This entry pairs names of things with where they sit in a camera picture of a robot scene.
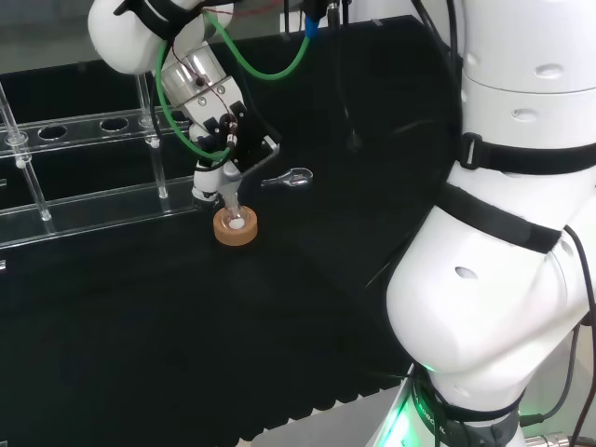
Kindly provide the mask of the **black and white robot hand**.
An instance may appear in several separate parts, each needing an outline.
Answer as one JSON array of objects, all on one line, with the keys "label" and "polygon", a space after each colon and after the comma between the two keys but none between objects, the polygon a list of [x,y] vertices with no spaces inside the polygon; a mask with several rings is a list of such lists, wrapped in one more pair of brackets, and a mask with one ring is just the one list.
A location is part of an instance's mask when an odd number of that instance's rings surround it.
[{"label": "black and white robot hand", "polygon": [[198,158],[192,195],[212,206],[235,193],[242,180],[279,153],[280,136],[228,76],[182,106],[191,121],[189,140],[204,154]]}]

